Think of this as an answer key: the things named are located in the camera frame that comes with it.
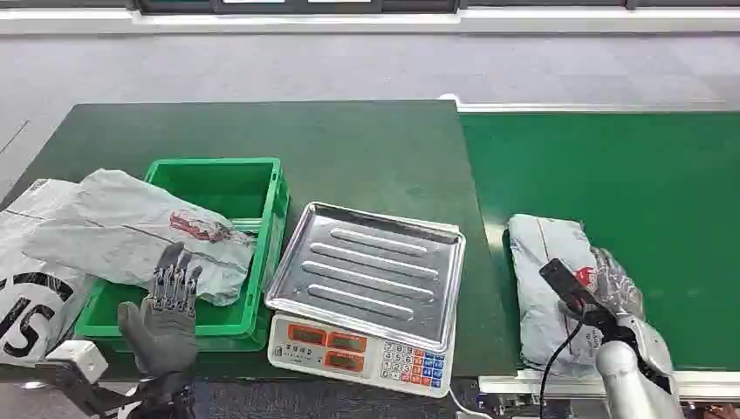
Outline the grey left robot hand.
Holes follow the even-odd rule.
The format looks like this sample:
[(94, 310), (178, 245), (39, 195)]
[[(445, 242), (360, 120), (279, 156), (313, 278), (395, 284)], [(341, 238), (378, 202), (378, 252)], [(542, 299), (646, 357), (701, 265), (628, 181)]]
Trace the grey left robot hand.
[(118, 328), (138, 369), (163, 376), (189, 369), (197, 356), (195, 302), (200, 265), (190, 268), (184, 243), (168, 245), (153, 270), (151, 288), (139, 305), (117, 307)]

